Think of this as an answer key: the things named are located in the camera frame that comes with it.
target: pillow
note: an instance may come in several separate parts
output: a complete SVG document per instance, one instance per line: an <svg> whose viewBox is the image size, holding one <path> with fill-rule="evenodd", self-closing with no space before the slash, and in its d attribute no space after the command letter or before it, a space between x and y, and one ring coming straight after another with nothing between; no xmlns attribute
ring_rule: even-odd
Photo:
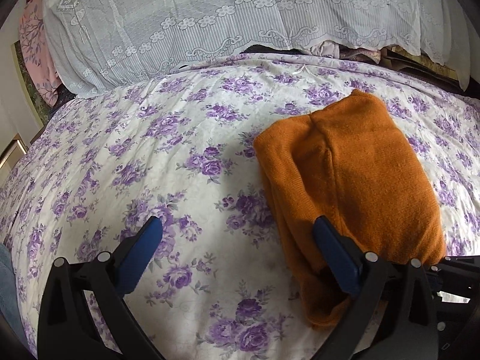
<svg viewBox="0 0 480 360"><path fill-rule="evenodd" d="M18 28L23 61L37 91L53 107L57 88L62 83L57 75L45 40L42 0L27 3Z"/></svg>

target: orange sweater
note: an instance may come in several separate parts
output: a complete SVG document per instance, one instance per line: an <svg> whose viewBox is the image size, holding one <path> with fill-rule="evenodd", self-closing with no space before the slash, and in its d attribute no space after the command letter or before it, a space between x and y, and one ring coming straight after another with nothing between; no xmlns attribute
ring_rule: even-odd
<svg viewBox="0 0 480 360"><path fill-rule="evenodd" d="M254 147L313 327L335 324L349 304L315 245L318 216L388 261L404 264L416 257L433 264L445 256L429 180L375 96L354 90L325 109L277 121Z"/></svg>

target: bed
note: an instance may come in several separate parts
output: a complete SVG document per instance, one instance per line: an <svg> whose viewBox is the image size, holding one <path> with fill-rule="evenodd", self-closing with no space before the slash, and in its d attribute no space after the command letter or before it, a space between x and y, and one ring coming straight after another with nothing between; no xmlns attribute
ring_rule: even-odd
<svg viewBox="0 0 480 360"><path fill-rule="evenodd" d="M125 302L166 358L309 359L329 331L311 330L302 315L253 140L276 120L355 88L385 101L416 152L441 207L448 254L480 254L478 100L312 55L186 62L64 105L0 188L0 240L13 257L33 354L53 260L85 262L112 251L155 215L162 242ZM115 349L91 293L87 300ZM380 312L361 345L379 320Z"/></svg>

